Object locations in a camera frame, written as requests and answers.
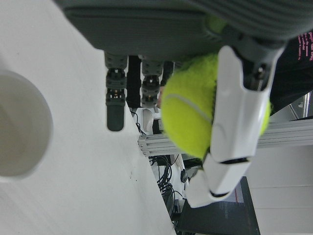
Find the gray padding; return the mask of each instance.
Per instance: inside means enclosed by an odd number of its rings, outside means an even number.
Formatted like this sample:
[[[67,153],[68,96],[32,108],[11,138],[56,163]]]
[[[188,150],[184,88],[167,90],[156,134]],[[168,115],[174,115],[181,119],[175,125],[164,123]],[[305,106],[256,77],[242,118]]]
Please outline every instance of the gray padding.
[[[108,69],[125,69],[127,66],[127,55],[114,55],[108,52],[104,53],[105,63]]]
[[[313,28],[313,0],[55,1],[95,48],[149,60],[218,52],[223,44],[208,30],[208,14],[266,40],[291,39]]]
[[[288,40],[313,28],[312,0],[182,0],[260,39]]]
[[[163,70],[163,62],[160,61],[142,61],[142,74],[161,76]]]

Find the black cable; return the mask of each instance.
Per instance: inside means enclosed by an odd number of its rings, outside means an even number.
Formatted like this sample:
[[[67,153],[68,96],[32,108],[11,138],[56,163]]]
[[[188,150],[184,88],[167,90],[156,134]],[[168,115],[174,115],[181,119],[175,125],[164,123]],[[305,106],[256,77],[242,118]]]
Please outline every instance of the black cable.
[[[177,160],[178,157],[179,157],[179,154],[177,155],[175,161],[171,164],[171,166],[174,165],[174,163],[176,162],[176,160]]]
[[[177,192],[177,193],[183,198],[183,200],[186,200],[186,198],[184,198],[180,192],[178,192],[178,191],[175,190],[175,191],[174,191],[174,194],[175,194],[175,192]]]
[[[146,135],[146,133],[144,133],[142,130],[141,130],[141,126],[140,126],[140,123],[138,122],[138,114],[131,111],[132,114],[136,115],[136,118],[137,118],[137,121],[136,121],[136,126],[138,128],[138,131],[140,132],[140,134],[142,135]]]

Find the person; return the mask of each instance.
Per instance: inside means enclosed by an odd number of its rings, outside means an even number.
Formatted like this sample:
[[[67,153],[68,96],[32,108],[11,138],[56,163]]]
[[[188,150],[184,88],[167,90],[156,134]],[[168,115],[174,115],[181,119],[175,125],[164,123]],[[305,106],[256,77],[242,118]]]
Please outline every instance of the person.
[[[277,61],[270,93],[273,112],[313,90],[313,32],[289,41]]]

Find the white wall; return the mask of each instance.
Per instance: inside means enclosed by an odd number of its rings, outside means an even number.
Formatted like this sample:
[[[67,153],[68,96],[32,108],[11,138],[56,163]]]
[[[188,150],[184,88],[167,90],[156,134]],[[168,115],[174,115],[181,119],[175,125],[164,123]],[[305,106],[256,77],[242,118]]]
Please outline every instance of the white wall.
[[[313,146],[259,149],[247,172],[262,235],[313,235]]]

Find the cables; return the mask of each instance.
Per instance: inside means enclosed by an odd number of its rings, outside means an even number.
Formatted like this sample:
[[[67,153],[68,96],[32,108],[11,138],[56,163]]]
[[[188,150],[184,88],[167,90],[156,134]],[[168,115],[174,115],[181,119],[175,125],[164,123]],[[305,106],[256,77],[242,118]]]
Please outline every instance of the cables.
[[[138,128],[139,133],[142,134],[142,135],[146,135],[146,133],[144,133],[144,132],[141,130],[140,123],[138,122],[138,114],[135,113],[135,112],[133,112],[133,111],[131,111],[131,113],[134,114],[134,115],[136,115],[136,118],[137,118],[136,126],[137,126],[137,128]]]
[[[158,166],[158,176],[159,179],[157,180],[157,185],[158,188],[160,189],[161,195],[163,198],[167,198],[165,202],[165,204],[167,204],[168,201],[168,196],[169,194],[173,191],[173,186],[170,183],[170,180],[172,178],[172,168],[171,165],[168,163],[168,160],[165,156],[154,156],[154,157],[149,157],[149,160],[151,160],[151,165],[153,165],[154,163],[157,163]],[[162,165],[164,166],[164,173],[162,175],[160,175],[160,164],[162,163]]]
[[[175,161],[171,164],[171,166],[174,165],[174,163],[176,162],[178,157],[179,157],[179,154],[177,154],[177,157],[176,157]]]

